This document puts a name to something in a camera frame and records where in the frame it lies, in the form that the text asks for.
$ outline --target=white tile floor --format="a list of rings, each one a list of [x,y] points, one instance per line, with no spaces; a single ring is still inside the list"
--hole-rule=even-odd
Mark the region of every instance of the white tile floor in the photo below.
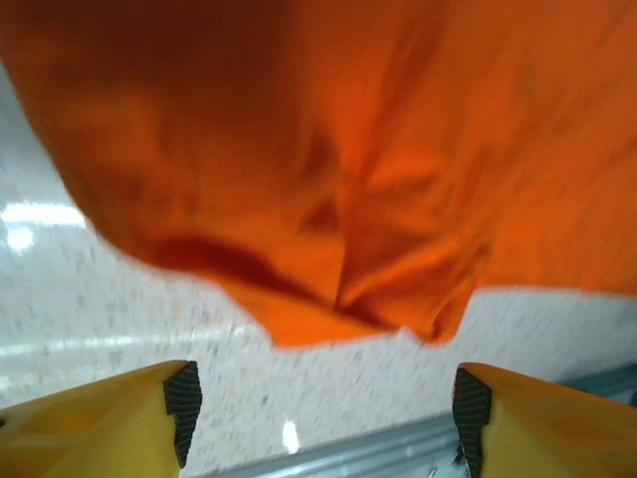
[[[96,236],[2,71],[0,214],[0,406],[196,359],[204,404],[185,476],[294,450],[292,430],[303,448],[446,410],[463,360],[547,379],[637,360],[637,302],[522,290],[479,294],[443,348],[401,333],[273,351],[214,285],[149,270]]]

